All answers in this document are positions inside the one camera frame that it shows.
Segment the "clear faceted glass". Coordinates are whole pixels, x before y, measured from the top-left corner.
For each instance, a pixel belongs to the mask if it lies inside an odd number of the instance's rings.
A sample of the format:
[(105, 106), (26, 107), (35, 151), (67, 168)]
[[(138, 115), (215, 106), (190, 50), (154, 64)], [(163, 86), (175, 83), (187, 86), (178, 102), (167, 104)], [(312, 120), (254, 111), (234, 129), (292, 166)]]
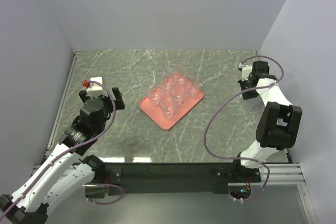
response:
[(185, 87), (180, 85), (171, 86), (170, 96), (172, 97), (177, 106), (182, 105), (186, 97)]
[(186, 87), (187, 96), (189, 98), (196, 97), (201, 85), (202, 83), (199, 78), (194, 77), (194, 76), (186, 77), (185, 87)]
[(163, 95), (170, 95), (170, 89), (173, 85), (173, 81), (172, 78), (165, 78), (162, 82), (161, 82), (161, 93)]
[(258, 111), (264, 107), (263, 102), (259, 98), (245, 101), (245, 108), (251, 111)]
[(187, 76), (187, 69), (183, 66), (174, 67), (172, 70), (172, 84), (183, 86)]
[(163, 113), (163, 117), (170, 119), (175, 114), (175, 102), (171, 97), (163, 97), (160, 101), (160, 108)]
[(151, 105), (159, 105), (162, 97), (162, 91), (160, 86), (153, 86), (149, 88), (147, 98)]

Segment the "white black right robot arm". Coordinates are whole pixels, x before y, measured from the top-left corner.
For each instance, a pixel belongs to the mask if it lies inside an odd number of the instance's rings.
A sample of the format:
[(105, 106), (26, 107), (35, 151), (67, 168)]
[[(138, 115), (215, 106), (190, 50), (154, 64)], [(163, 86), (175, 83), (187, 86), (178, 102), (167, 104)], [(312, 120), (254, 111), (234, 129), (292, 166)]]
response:
[(283, 94), (279, 80), (269, 73), (268, 62), (239, 65), (238, 80), (244, 100), (260, 97), (265, 108), (256, 129), (256, 140), (241, 152), (240, 164), (231, 168), (235, 181), (249, 176), (249, 168), (258, 168), (272, 154), (294, 146), (302, 117), (302, 108), (293, 105)]

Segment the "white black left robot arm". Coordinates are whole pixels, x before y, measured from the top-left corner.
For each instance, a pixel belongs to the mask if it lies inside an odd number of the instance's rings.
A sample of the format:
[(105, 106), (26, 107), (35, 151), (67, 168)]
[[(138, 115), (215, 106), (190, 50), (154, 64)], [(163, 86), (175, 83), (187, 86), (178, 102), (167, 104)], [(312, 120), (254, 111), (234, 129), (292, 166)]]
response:
[(110, 187), (111, 175), (100, 158), (85, 152), (112, 125), (125, 104), (118, 88), (82, 90), (79, 115), (67, 127), (52, 153), (22, 187), (1, 195), (1, 218), (11, 223), (45, 223), (48, 215), (85, 184)]

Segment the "pink plastic tray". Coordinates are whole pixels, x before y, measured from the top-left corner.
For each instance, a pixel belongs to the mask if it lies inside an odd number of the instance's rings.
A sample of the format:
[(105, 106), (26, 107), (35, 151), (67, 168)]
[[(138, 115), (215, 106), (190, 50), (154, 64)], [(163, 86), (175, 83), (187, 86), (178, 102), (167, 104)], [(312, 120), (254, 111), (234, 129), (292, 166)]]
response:
[[(153, 86), (160, 86), (161, 87), (161, 82), (159, 82), (159, 84), (153, 84), (150, 87)], [(161, 98), (163, 97), (171, 97), (170, 95), (162, 95)], [(187, 112), (189, 112), (193, 107), (195, 107), (200, 100), (204, 97), (204, 92), (201, 90), (201, 88), (198, 91), (198, 94), (196, 97), (194, 98), (189, 98), (187, 96), (187, 92), (186, 92), (186, 97), (184, 99), (184, 102), (182, 105), (177, 106), (175, 103), (175, 114), (172, 118), (170, 119), (166, 119), (163, 117), (163, 113), (162, 110), (160, 108), (160, 104), (159, 105), (151, 105), (149, 103), (149, 100), (147, 98), (147, 96), (145, 96), (140, 102), (139, 102), (139, 107), (140, 109), (152, 120), (154, 121), (161, 129), (163, 130), (169, 130), (170, 128), (172, 128), (183, 116), (185, 116), (187, 114)]]

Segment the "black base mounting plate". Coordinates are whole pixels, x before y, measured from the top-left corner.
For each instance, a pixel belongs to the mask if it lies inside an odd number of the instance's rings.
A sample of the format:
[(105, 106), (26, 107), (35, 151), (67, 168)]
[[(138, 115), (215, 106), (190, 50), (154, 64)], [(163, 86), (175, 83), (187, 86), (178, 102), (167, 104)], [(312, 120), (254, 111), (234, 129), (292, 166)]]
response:
[(227, 194), (228, 185), (261, 182), (257, 169), (232, 163), (107, 163), (93, 183), (120, 186), (126, 194)]

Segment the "aluminium front frame rail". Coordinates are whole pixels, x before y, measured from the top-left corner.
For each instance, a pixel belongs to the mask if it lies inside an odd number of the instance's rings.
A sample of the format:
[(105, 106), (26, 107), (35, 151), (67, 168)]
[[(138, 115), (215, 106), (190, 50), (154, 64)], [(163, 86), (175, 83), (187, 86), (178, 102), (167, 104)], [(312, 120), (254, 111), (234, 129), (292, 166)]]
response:
[(318, 223), (299, 164), (269, 164), (270, 177), (257, 209), (265, 223)]

